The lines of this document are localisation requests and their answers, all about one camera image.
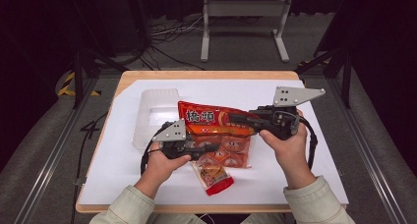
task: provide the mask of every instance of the clear plastic container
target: clear plastic container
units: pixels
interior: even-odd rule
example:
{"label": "clear plastic container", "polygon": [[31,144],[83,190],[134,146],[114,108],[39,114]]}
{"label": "clear plastic container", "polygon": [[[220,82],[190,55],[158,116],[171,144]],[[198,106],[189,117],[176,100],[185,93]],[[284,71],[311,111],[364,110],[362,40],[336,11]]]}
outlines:
{"label": "clear plastic container", "polygon": [[175,88],[148,89],[142,92],[133,136],[133,146],[145,151],[148,143],[165,122],[178,117],[180,96]]}

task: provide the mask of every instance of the snack bag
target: snack bag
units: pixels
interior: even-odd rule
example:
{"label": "snack bag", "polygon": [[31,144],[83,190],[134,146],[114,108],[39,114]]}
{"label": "snack bag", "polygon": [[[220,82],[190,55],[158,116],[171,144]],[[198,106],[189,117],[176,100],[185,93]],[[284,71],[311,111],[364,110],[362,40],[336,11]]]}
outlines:
{"label": "snack bag", "polygon": [[219,164],[203,165],[198,162],[192,162],[192,164],[206,194],[209,196],[224,191],[234,183],[233,178]]}
{"label": "snack bag", "polygon": [[179,117],[185,120],[187,131],[191,134],[194,147],[218,143],[216,152],[203,155],[199,163],[205,165],[221,164],[226,167],[249,168],[249,146],[251,127],[234,124],[229,113],[258,118],[246,111],[234,108],[178,102]]}
{"label": "snack bag", "polygon": [[225,167],[250,168],[249,164],[249,145],[251,137],[236,138],[232,136],[196,136],[192,135],[194,147],[206,144],[220,144],[216,152],[208,152],[199,159],[200,164],[215,165],[220,164]]}
{"label": "snack bag", "polygon": [[229,113],[259,118],[258,115],[234,108],[178,102],[179,117],[185,120],[187,131],[198,136],[229,135],[245,138],[254,135],[254,129],[230,122]]}

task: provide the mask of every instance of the hand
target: hand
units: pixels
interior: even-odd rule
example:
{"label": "hand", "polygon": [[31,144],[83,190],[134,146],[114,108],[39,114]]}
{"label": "hand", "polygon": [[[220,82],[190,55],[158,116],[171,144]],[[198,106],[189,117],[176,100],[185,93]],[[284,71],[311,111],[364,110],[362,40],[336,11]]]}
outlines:
{"label": "hand", "polygon": [[300,189],[316,181],[306,160],[307,130],[299,125],[296,135],[288,140],[280,140],[267,130],[260,131],[261,138],[275,152],[276,161],[281,166],[288,183],[288,189]]}
{"label": "hand", "polygon": [[[155,149],[159,149],[159,142],[154,142],[150,146],[149,151]],[[151,152],[149,154],[147,170],[145,170],[135,187],[144,195],[155,198],[160,185],[168,180],[174,170],[182,167],[190,160],[190,155],[184,155],[176,159],[168,159],[162,151]]]}

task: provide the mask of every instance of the sleeve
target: sleeve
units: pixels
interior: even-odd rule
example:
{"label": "sleeve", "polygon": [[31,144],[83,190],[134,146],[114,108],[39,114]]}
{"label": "sleeve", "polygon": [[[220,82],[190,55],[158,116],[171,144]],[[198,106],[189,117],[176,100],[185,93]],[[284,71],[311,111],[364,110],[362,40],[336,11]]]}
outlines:
{"label": "sleeve", "polygon": [[154,201],[151,198],[129,186],[113,201],[107,211],[95,215],[90,224],[145,224],[153,209]]}
{"label": "sleeve", "polygon": [[284,189],[297,223],[355,223],[341,206],[323,176],[302,189]]}

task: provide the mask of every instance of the person's left hand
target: person's left hand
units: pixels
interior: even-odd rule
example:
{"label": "person's left hand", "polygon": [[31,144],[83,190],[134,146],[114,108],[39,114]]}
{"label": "person's left hand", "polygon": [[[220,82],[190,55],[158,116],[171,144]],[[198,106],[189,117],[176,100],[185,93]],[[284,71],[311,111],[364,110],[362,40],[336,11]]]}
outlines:
{"label": "person's left hand", "polygon": [[[149,151],[159,149],[159,142],[154,142]],[[154,151],[149,154],[148,166],[141,179],[135,184],[135,187],[144,195],[154,198],[160,185],[171,176],[172,172],[188,161],[190,155],[184,155],[176,159],[168,159],[162,151]]]}

